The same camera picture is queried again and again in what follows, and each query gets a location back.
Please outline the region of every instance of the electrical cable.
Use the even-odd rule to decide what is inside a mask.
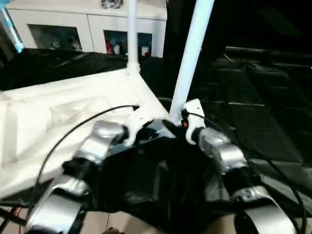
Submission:
[[[301,215],[302,215],[302,224],[301,224],[301,228],[300,228],[300,234],[305,234],[306,233],[306,228],[307,228],[307,212],[306,212],[306,208],[304,207],[303,201],[297,191],[297,189],[294,187],[293,183],[287,178],[287,176],[285,176],[285,174],[268,158],[266,158],[262,153],[240,146],[242,150],[245,150],[247,152],[250,152],[252,154],[256,154],[258,155],[262,160],[265,160],[278,174],[279,176],[284,180],[284,182],[286,184],[288,184],[288,186],[290,187],[290,189],[292,190],[294,196],[296,197],[297,201],[298,201],[298,205],[300,207],[301,210]]]
[[[139,106],[136,106],[136,105],[123,105],[123,106],[117,106],[117,107],[113,107],[113,108],[110,108],[110,109],[107,109],[105,111],[101,111],[89,118],[87,118],[86,120],[82,121],[81,123],[77,124],[76,126],[74,126],[71,130],[69,130],[54,146],[53,148],[50,150],[50,152],[47,154],[46,158],[44,159],[42,165],[41,165],[41,168],[39,170],[39,173],[38,173],[38,176],[37,176],[37,179],[36,179],[36,182],[35,182],[35,185],[32,189],[32,192],[31,192],[31,198],[32,198],[32,201],[31,201],[31,205],[34,205],[35,203],[35,200],[36,200],[36,191],[37,191],[37,188],[39,186],[39,182],[40,182],[40,177],[43,173],[43,169],[47,163],[47,161],[49,160],[50,156],[52,155],[52,153],[54,152],[54,150],[62,143],[62,141],[68,136],[70,135],[74,130],[76,130],[78,127],[80,127],[81,125],[95,119],[96,117],[98,116],[101,116],[107,112],[110,112],[110,111],[114,111],[114,110],[117,110],[117,109],[121,109],[121,108],[129,108],[129,107],[132,107],[134,110],[136,110],[137,108],[139,108]]]
[[[224,133],[225,135],[227,135],[225,133],[225,131],[215,122],[213,122],[212,120],[204,117],[204,116],[201,116],[199,114],[195,114],[195,113],[190,113],[188,112],[188,114],[190,115],[194,115],[194,116],[197,116],[197,117],[200,117],[204,120],[206,120],[207,122],[211,123],[213,126],[215,126],[218,130],[220,130],[222,133]],[[250,153],[254,153],[256,155],[258,155],[261,159],[265,160],[279,175],[280,177],[284,180],[284,182],[290,187],[291,191],[293,192],[294,196],[296,197],[297,201],[298,201],[298,205],[300,207],[300,210],[301,210],[301,215],[302,215],[302,224],[301,224],[301,228],[299,229],[298,228],[298,225],[296,223],[293,223],[296,230],[298,231],[299,230],[299,233],[300,234],[305,234],[306,232],[306,228],[307,228],[307,213],[306,213],[306,209],[304,207],[304,204],[303,204],[303,201],[297,191],[297,189],[294,187],[293,183],[287,178],[287,176],[285,176],[285,174],[268,158],[266,158],[262,153],[258,152],[258,151],[255,151],[255,150],[252,150],[252,149],[249,149],[247,147],[244,147],[243,145],[239,144],[239,147],[242,149],[242,150],[245,150],[245,151],[249,151]]]
[[[187,112],[187,113],[188,113],[189,115],[197,116],[197,117],[199,117],[199,118],[204,119],[205,121],[207,121],[207,122],[209,122],[211,125],[213,125],[213,126],[216,128],[216,130],[222,132],[224,135],[227,135],[226,132],[225,132],[217,123],[215,123],[215,122],[212,121],[211,119],[208,119],[208,118],[206,118],[206,117],[204,117],[204,116],[201,116],[201,115],[199,115],[199,114],[196,114],[196,113],[191,113],[191,112]]]
[[[16,216],[19,217],[21,212],[21,208],[16,212]],[[19,225],[19,234],[21,234],[21,226]]]

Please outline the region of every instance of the black cable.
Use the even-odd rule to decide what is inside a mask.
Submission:
[[[47,161],[49,160],[50,156],[52,155],[52,153],[54,152],[54,150],[59,146],[59,144],[61,144],[61,142],[68,136],[70,135],[74,130],[76,130],[78,127],[80,127],[81,125],[95,119],[96,117],[100,116],[100,115],[103,115],[107,112],[110,112],[110,111],[113,111],[113,110],[116,110],[116,109],[120,109],[120,108],[128,108],[128,107],[132,107],[134,108],[134,110],[136,110],[137,108],[139,108],[138,106],[136,105],[123,105],[123,106],[117,106],[117,107],[113,107],[113,108],[110,108],[110,109],[107,109],[105,111],[102,111],[102,112],[99,112],[89,118],[87,118],[86,120],[84,120],[83,122],[77,124],[75,127],[73,127],[71,130],[69,130],[54,146],[53,148],[50,150],[50,152],[48,153],[48,155],[46,156],[46,158],[44,159],[43,163],[42,163],[42,166],[40,168],[40,171],[38,173],[38,176],[37,176],[37,179],[36,179],[36,182],[35,182],[35,185],[32,189],[32,192],[31,192],[31,196],[30,198],[32,199],[32,202],[30,203],[31,205],[34,205],[35,203],[35,200],[36,200],[36,190],[39,186],[39,181],[40,181],[40,177],[42,175],[42,172],[43,172],[43,169],[47,163]]]
[[[217,123],[215,123],[215,122],[212,121],[211,119],[208,119],[208,118],[206,118],[206,117],[204,117],[204,116],[201,116],[201,115],[199,115],[199,114],[196,114],[196,113],[191,113],[191,112],[187,112],[187,113],[188,113],[189,115],[197,116],[197,117],[200,117],[200,118],[206,120],[206,121],[209,122],[211,125],[213,125],[213,126],[216,128],[216,130],[219,130],[219,131],[222,132],[224,135],[227,135],[226,132],[225,132]]]
[[[197,116],[197,117],[200,117],[200,118],[206,120],[207,122],[209,122],[213,126],[215,126],[219,131],[221,131],[222,133],[227,135],[225,133],[225,131],[217,123],[213,122],[212,120],[210,120],[210,119],[208,119],[208,118],[206,118],[204,116],[201,116],[199,114],[189,113],[189,112],[188,112],[188,114],[194,115],[194,116]],[[250,153],[257,154],[261,159],[265,160],[280,175],[280,177],[284,180],[284,182],[290,187],[290,189],[292,190],[294,196],[296,197],[296,199],[298,201],[298,204],[299,204],[299,207],[300,207],[300,210],[301,210],[301,213],[302,213],[302,224],[301,224],[301,228],[300,228],[300,232],[299,233],[300,234],[305,234],[306,228],[307,228],[307,213],[306,213],[306,209],[304,207],[303,201],[302,201],[302,199],[301,199],[297,189],[292,184],[292,182],[287,178],[287,176],[285,176],[285,174],[270,159],[266,158],[260,152],[252,150],[252,149],[249,149],[249,148],[246,148],[246,147],[244,147],[241,144],[239,144],[239,147],[242,150],[246,150],[246,151],[249,151]],[[296,230],[299,230],[298,225],[293,221],[293,219],[292,219],[292,222],[293,222]]]
[[[288,186],[290,187],[290,189],[292,190],[294,196],[296,197],[300,210],[301,210],[301,215],[302,215],[302,224],[301,224],[301,228],[300,228],[300,234],[305,234],[306,233],[306,228],[307,228],[307,212],[306,212],[306,208],[304,207],[303,201],[297,191],[297,189],[294,187],[293,183],[287,178],[287,176],[285,176],[285,174],[268,158],[266,158],[262,153],[243,147],[241,146],[242,150],[246,150],[247,152],[249,151],[250,153],[256,154],[258,155],[262,160],[265,160],[278,174],[279,176],[284,180],[284,182],[286,184],[288,184]]]
[[[13,207],[13,208],[10,210],[10,213],[11,213],[11,214],[14,214],[16,210],[17,210],[17,208],[16,208],[16,207]],[[3,231],[4,231],[4,229],[6,228],[6,226],[8,225],[8,223],[9,223],[9,219],[8,219],[8,218],[4,219],[4,221],[1,223],[1,225],[0,225],[0,234],[3,233]]]

